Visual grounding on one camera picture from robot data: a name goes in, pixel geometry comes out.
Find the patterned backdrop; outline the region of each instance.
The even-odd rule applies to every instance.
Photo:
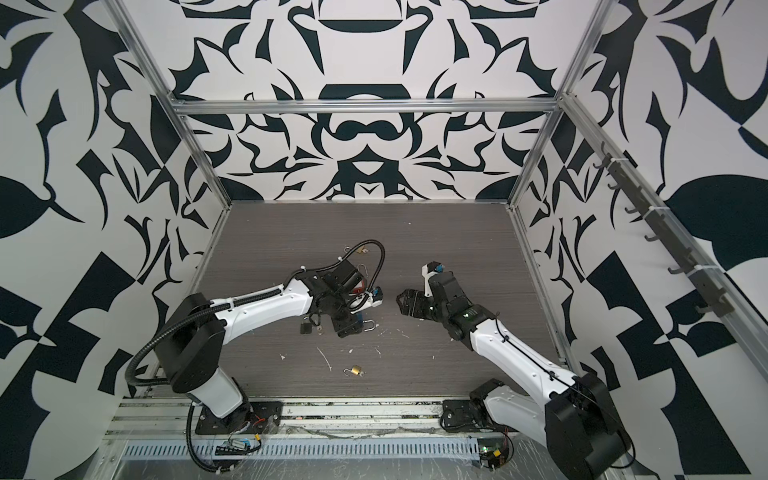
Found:
[[[179,99],[551,97],[595,0],[126,0]],[[196,116],[244,199],[505,199],[540,114]]]
[[[94,0],[0,0],[0,111],[0,478],[82,478],[221,205]]]
[[[763,314],[768,3],[620,0],[576,92]],[[567,119],[521,201],[557,322],[647,478],[768,476],[768,385]]]

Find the metal floor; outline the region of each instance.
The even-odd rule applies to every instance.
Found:
[[[282,282],[301,265],[327,265],[345,246],[374,238],[386,248],[376,283],[384,304],[364,312],[376,330],[340,339],[300,335],[285,319],[224,347],[220,365],[249,396],[465,396],[490,378],[514,383],[494,364],[451,341],[438,323],[400,314],[395,297],[423,289],[421,266],[453,271],[469,299],[500,311],[502,322],[556,360],[509,215],[501,204],[264,204],[236,202],[200,283],[207,298],[235,296]],[[370,274],[379,252],[354,254]],[[343,370],[362,367],[363,377]],[[173,396],[167,387],[156,397]]]

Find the gold padlock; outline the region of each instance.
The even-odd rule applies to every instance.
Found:
[[[353,375],[357,375],[357,376],[365,375],[365,372],[363,372],[363,370],[358,365],[352,365],[351,369],[344,369],[344,375],[349,376],[349,373],[347,373],[347,372],[352,373]]]

